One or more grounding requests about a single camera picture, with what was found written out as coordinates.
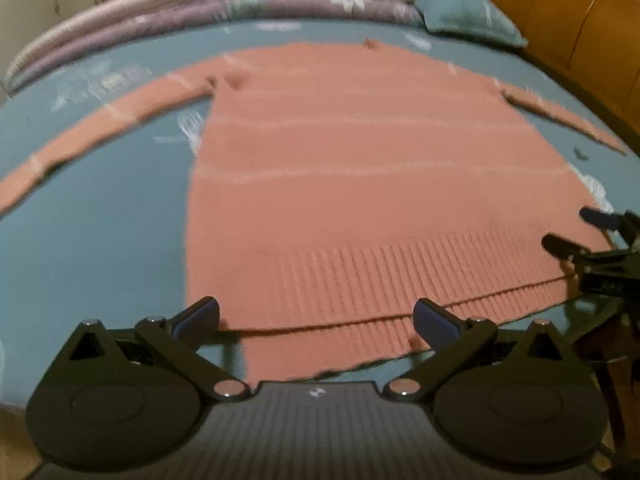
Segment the blue pillow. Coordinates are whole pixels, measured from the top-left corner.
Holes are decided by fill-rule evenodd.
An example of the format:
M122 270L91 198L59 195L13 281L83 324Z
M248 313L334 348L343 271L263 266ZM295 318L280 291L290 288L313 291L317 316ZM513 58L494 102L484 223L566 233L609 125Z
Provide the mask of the blue pillow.
M415 0L429 32L458 34L468 40L523 47L520 31L490 0Z

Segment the bed sheet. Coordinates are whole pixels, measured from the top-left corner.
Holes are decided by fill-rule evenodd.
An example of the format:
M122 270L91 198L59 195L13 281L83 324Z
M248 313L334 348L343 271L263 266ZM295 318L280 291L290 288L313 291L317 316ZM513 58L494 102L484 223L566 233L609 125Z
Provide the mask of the bed sheet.
M254 46L360 43L364 38L528 87L608 129L578 99L515 54L399 25L248 21L125 44L47 75L0 108L0 178L104 102L181 66ZM81 319L95 317L108 328L121 328L151 314L171 316L183 307L185 198L199 128L208 113L207 98L150 121L69 164L0 219L0 404L24 408ZM522 114L575 166L603 203L617 210L640 210L633 184L640 180L636 155L623 157L574 130ZM574 300L533 317L551 319L575 338L613 307L613 302ZM243 376L242 349L233 334L200 353ZM428 355L327 380L383 384Z

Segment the sweater sleeve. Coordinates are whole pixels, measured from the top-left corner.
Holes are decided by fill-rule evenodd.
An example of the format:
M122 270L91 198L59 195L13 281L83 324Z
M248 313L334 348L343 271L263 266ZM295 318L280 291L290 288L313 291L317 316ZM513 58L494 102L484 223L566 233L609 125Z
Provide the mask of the sweater sleeve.
M583 119L579 115L570 112L563 106L546 101L535 92L523 90L517 86L503 83L498 80L494 81L502 96L510 104L549 118L556 123L564 124L564 126L573 128L574 130L585 134L590 139L593 139L600 144L604 144L623 155L626 155L628 152L628 148L616 136L597 128L587 119Z
M171 72L103 105L59 134L0 180L0 216L7 213L58 167L169 108L213 95L216 59Z

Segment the ribbed hem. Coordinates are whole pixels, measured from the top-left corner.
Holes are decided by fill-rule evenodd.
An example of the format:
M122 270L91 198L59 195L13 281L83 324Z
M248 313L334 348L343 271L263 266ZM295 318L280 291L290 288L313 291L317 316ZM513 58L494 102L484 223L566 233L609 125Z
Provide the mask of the ribbed hem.
M564 276L535 226L455 232L263 256L216 291L232 330L288 330L410 314L418 298L447 306ZM488 300L491 318L501 305Z
M559 278L490 298L465 301L450 308L456 316L484 316L497 323L539 312L567 298L568 282ZM397 358L427 350L415 333L410 316L298 330L279 334L251 334L242 338L246 380L287 381L310 378L330 370L349 370L363 363Z

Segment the triangular cutout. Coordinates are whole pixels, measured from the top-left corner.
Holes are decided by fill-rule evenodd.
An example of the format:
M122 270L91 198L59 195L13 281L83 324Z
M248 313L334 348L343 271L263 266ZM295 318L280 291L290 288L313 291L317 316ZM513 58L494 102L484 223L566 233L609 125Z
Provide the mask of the triangular cutout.
M78 346L76 346L76 349L71 354L71 360L94 359L96 357L102 357L103 355L104 351L98 342L98 338L95 334L87 333L82 336Z
M561 361L562 356L548 334L538 334L529 347L529 356Z

